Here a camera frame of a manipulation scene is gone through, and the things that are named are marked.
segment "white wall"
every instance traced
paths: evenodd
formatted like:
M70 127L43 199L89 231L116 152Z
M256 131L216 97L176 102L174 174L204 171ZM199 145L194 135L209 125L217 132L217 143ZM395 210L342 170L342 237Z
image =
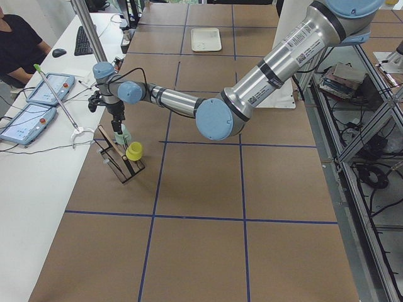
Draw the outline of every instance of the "white wall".
M66 0L2 0L5 14L23 17L50 46L53 46L75 16Z

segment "yellow cup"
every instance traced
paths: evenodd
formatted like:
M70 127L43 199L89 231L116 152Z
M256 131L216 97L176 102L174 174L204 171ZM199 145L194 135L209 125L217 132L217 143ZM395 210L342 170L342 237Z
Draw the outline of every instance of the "yellow cup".
M126 149L126 156L132 161L140 160L143 156L143 146L139 142L132 142Z

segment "brown cardboard table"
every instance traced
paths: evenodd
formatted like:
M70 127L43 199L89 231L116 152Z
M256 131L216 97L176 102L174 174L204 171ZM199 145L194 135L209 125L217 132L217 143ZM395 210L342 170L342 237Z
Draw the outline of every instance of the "brown cardboard table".
M151 4L122 73L208 98L270 52L277 22L272 6ZM198 26L220 52L191 51ZM126 117L146 169L121 185L91 147L31 302L358 301L303 102L222 142L148 103Z

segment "computer mouse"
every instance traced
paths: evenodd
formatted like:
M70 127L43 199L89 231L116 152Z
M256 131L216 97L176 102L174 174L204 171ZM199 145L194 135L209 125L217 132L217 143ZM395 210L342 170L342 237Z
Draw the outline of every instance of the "computer mouse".
M53 58L59 58L61 55L67 53L63 48L56 48L53 52Z

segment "white tray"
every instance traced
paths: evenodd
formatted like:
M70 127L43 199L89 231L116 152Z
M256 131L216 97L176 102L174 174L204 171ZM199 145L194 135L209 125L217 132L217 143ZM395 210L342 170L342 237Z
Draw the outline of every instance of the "white tray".
M218 52L221 50L218 28L194 28L191 30L191 49L194 52Z

